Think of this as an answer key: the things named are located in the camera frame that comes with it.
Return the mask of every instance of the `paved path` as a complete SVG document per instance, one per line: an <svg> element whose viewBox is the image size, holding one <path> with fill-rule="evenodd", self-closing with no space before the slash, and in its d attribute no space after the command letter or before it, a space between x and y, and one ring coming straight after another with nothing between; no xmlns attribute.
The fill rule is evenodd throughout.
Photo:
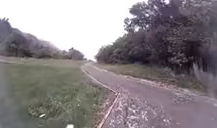
<svg viewBox="0 0 217 128"><path fill-rule="evenodd" d="M217 128L217 100L159 88L90 64L82 69L120 93L103 128Z"/></svg>

